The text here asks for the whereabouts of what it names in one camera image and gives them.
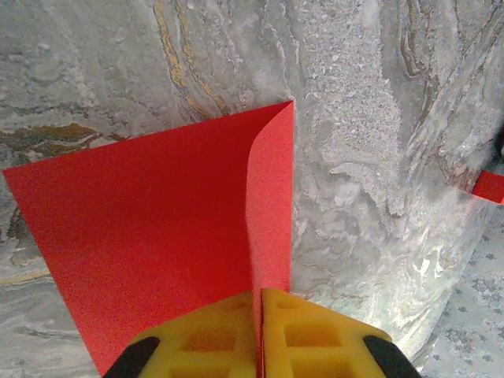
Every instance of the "marble countertop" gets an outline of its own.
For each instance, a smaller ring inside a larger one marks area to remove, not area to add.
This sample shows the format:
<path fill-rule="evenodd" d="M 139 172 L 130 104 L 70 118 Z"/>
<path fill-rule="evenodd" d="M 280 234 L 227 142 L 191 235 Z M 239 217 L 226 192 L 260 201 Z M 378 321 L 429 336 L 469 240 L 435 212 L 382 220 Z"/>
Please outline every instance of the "marble countertop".
<path fill-rule="evenodd" d="M 464 191 L 502 121 L 502 2 L 0 6 L 3 169 L 294 99 L 292 291 L 421 350 L 494 210 Z M 0 376 L 96 376 L 0 201 Z"/>

